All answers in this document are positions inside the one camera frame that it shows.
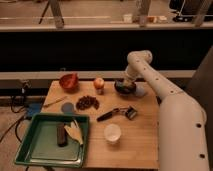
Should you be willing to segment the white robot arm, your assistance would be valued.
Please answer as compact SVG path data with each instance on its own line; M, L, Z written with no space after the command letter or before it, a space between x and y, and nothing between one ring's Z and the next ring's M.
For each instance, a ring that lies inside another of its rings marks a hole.
M126 84L142 76L161 99L158 113L159 171L210 171L206 112L184 90L150 66L149 50L127 56Z

